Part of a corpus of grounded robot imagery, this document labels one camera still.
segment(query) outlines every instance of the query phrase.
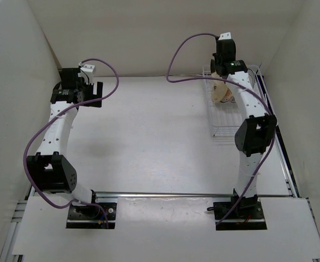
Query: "dish rack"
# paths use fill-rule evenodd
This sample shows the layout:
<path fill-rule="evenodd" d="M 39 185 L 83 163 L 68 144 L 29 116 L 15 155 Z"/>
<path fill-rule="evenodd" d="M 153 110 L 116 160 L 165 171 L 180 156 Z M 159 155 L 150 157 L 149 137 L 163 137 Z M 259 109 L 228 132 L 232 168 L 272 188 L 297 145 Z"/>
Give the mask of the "dish rack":
<path fill-rule="evenodd" d="M 256 65 L 250 65 L 248 66 L 248 68 L 250 82 L 253 84 L 253 89 L 258 95 L 260 95 L 262 93 L 262 89 L 260 87 L 256 73 L 260 72 L 259 67 Z M 211 76 L 209 65 L 203 66 L 203 76 Z M 205 79 L 204 81 L 211 135 L 212 137 L 218 139 L 233 139 L 236 131 L 238 131 L 242 123 L 239 108 L 235 102 L 232 103 L 231 101 L 225 103 L 213 102 L 211 99 L 211 95 L 214 82 L 208 79 Z"/>

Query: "white board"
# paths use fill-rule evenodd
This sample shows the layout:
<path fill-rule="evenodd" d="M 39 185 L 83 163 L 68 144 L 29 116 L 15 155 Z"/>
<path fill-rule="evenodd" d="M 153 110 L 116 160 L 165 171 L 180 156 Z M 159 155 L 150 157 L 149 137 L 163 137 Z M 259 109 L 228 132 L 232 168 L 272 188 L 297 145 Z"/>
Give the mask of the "white board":
<path fill-rule="evenodd" d="M 65 203 L 59 197 L 56 203 Z M 320 238 L 307 201 L 263 198 L 267 230 L 216 231 L 208 198 L 119 198 L 114 230 L 66 229 L 67 210 L 29 198 L 14 254 L 40 261 L 312 262 Z"/>
<path fill-rule="evenodd" d="M 0 254 L 16 204 L 29 190 L 22 154 L 49 118 L 52 87 L 58 80 L 27 1 L 0 1 Z"/>
<path fill-rule="evenodd" d="M 101 78 L 103 94 L 114 79 Z M 121 78 L 101 109 L 80 107 L 68 160 L 87 188 L 106 192 L 232 194 L 239 151 L 210 136 L 204 83 Z M 258 193 L 288 195 L 276 149 L 260 170 Z"/>

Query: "white floor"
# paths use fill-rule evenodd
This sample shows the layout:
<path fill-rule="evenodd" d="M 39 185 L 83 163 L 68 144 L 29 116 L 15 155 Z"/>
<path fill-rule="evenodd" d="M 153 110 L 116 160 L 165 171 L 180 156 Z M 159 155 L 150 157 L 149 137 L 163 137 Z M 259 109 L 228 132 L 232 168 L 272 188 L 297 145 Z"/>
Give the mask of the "white floor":
<path fill-rule="evenodd" d="M 103 94 L 114 88 L 102 78 Z M 203 81 L 121 78 L 101 109 L 80 107 L 68 160 L 95 191 L 231 194 L 239 154 L 210 136 Z M 262 166 L 261 195 L 288 195 L 276 149 Z"/>
<path fill-rule="evenodd" d="M 113 79 L 103 79 L 104 94 Z M 204 84 L 122 78 L 101 109 L 73 123 L 68 160 L 95 191 L 231 194 L 239 154 L 210 136 Z M 66 229 L 67 210 L 29 198 L 14 254 L 39 261 L 292 261 L 320 259 L 306 200 L 288 195 L 276 148 L 257 182 L 267 230 L 216 231 L 211 198 L 119 198 L 114 230 Z M 52 197 L 58 204 L 66 200 Z"/>
<path fill-rule="evenodd" d="M 63 204 L 66 200 L 52 198 Z M 66 229 L 67 210 L 29 198 L 14 254 L 40 261 L 312 262 L 320 238 L 307 201 L 262 198 L 267 230 L 216 231 L 208 198 L 118 199 L 114 230 Z"/>

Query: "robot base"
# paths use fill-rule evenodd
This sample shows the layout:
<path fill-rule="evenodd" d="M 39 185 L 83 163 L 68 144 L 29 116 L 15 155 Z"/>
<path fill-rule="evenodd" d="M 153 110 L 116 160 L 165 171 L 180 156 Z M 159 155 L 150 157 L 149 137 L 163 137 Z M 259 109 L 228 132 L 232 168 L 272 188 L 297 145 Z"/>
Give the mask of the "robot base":
<path fill-rule="evenodd" d="M 249 209 L 244 216 L 237 216 L 232 212 L 222 223 L 217 222 L 232 207 L 232 202 L 214 202 L 214 213 L 216 221 L 216 230 L 266 230 L 267 225 L 264 219 L 264 213 L 261 203 L 258 201 L 256 206 Z"/>
<path fill-rule="evenodd" d="M 115 229 L 117 203 L 96 203 L 107 213 L 109 229 Z M 102 214 L 94 206 L 69 206 L 66 228 L 106 229 L 100 223 Z"/>

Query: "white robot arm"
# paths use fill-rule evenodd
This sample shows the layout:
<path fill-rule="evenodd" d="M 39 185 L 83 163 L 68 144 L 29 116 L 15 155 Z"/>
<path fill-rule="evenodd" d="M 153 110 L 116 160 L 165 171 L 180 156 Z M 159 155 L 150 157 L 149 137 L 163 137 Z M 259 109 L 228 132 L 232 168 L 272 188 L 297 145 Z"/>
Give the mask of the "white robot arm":
<path fill-rule="evenodd" d="M 235 43 L 231 39 L 231 34 L 221 34 L 216 39 L 216 53 L 214 54 L 215 59 L 211 60 L 211 73 L 217 73 L 222 79 L 240 84 L 250 92 L 254 92 L 248 78 L 247 67 L 242 60 L 235 60 L 235 53 Z M 253 173 L 259 165 L 266 147 L 272 141 L 277 121 L 276 117 L 269 115 L 261 102 L 250 92 L 229 82 L 226 82 L 226 85 L 231 90 L 243 119 L 243 123 L 235 135 L 240 164 L 238 181 L 233 190 L 230 206 L 233 206 L 242 196 L 253 178 L 233 214 L 236 217 L 243 217 L 246 214 L 255 214 L 256 210 L 261 209 L 260 203 L 257 201 L 257 175 L 253 177 Z"/>
<path fill-rule="evenodd" d="M 93 73 L 94 66 L 88 64 L 60 71 L 62 81 L 52 92 L 49 121 L 73 104 L 102 97 L 103 83 L 93 84 Z M 102 102 L 86 106 L 99 108 Z M 36 185 L 43 192 L 91 203 L 93 191 L 77 181 L 76 171 L 66 159 L 70 129 L 77 113 L 78 108 L 68 110 L 46 130 L 35 156 L 27 157 L 27 165 Z"/>

